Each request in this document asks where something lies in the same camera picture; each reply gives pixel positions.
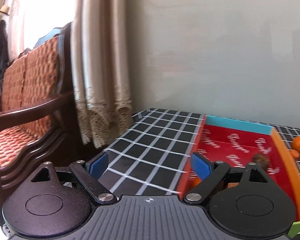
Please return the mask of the black white grid tablecloth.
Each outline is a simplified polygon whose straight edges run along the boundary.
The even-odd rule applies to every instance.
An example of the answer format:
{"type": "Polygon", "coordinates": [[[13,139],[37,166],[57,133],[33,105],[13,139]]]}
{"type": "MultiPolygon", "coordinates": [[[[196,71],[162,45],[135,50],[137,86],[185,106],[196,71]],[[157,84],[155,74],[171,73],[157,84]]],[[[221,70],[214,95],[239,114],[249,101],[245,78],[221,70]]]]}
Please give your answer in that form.
{"type": "Polygon", "coordinates": [[[245,167],[262,153],[269,159],[269,176],[295,203],[293,238],[300,239],[300,159],[290,154],[300,128],[159,108],[133,119],[105,149],[109,165],[100,182],[115,196],[183,196],[197,178],[190,168],[193,152],[231,167],[245,167]]]}

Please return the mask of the orange tangerine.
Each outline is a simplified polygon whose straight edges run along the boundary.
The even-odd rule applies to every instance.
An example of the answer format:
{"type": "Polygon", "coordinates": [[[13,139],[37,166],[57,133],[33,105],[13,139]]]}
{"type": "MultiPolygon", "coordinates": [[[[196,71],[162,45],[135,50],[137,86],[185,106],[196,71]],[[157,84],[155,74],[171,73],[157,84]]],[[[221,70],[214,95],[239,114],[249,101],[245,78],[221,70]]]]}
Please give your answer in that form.
{"type": "Polygon", "coordinates": [[[292,149],[300,152],[300,137],[295,137],[292,141],[292,149]]]}
{"type": "Polygon", "coordinates": [[[197,185],[199,185],[202,181],[197,177],[193,180],[192,182],[192,187],[196,187],[197,185]]]}

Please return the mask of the orange carrot chunk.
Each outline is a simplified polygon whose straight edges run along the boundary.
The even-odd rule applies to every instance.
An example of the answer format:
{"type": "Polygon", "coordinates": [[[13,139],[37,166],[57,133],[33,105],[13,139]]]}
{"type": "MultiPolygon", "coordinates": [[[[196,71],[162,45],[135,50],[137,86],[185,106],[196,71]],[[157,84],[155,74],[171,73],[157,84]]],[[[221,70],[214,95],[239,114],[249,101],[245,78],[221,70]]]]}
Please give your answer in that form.
{"type": "Polygon", "coordinates": [[[300,152],[298,152],[297,150],[291,149],[290,154],[295,161],[300,159],[300,152]]]}

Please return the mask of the colourful cardboard box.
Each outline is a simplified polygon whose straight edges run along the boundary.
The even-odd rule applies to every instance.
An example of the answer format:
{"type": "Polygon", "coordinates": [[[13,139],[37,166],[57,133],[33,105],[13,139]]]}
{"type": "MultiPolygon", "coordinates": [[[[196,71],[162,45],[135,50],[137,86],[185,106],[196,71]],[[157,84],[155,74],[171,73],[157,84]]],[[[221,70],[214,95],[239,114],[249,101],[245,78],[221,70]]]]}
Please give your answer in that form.
{"type": "Polygon", "coordinates": [[[300,138],[204,116],[177,189],[186,239],[288,239],[300,233],[300,138]]]}

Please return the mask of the straw hat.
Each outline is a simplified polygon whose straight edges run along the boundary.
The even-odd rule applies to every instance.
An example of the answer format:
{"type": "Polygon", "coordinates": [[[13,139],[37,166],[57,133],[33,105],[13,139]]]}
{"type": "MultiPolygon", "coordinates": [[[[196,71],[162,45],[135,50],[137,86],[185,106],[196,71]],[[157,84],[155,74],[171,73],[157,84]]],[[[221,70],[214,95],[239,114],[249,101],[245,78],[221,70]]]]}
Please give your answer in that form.
{"type": "Polygon", "coordinates": [[[0,8],[0,14],[2,15],[6,15],[8,16],[10,12],[10,7],[6,4],[4,4],[1,8],[0,8]]]}

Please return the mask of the beige curtain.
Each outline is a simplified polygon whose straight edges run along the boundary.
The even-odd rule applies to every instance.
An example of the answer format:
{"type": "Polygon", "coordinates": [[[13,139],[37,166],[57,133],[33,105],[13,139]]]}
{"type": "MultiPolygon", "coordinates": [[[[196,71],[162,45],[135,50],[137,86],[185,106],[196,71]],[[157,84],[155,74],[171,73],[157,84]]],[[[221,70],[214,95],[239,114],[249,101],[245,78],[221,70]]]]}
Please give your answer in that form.
{"type": "Polygon", "coordinates": [[[77,0],[71,74],[83,144],[108,144],[131,126],[126,0],[77,0]]]}

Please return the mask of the wooden sofa with orange cushions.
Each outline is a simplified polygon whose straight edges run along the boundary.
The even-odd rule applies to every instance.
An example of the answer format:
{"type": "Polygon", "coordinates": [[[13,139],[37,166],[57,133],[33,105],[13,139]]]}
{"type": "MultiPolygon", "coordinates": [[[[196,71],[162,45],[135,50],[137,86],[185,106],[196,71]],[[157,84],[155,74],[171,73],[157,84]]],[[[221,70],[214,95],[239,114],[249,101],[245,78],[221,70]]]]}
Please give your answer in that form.
{"type": "Polygon", "coordinates": [[[6,69],[0,110],[0,225],[4,201],[43,162],[72,162],[81,137],[71,75],[71,24],[6,69]]]}

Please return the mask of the dark brown fruit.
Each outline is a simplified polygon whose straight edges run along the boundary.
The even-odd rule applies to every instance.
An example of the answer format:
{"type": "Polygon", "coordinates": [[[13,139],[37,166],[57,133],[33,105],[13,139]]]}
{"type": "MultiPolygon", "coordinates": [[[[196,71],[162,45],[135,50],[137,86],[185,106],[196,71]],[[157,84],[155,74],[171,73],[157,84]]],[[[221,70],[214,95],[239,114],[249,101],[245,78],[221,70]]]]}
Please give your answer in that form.
{"type": "Polygon", "coordinates": [[[257,153],[253,156],[253,163],[256,163],[265,172],[267,172],[267,170],[269,168],[269,159],[267,158],[266,155],[264,155],[262,153],[257,153]]]}

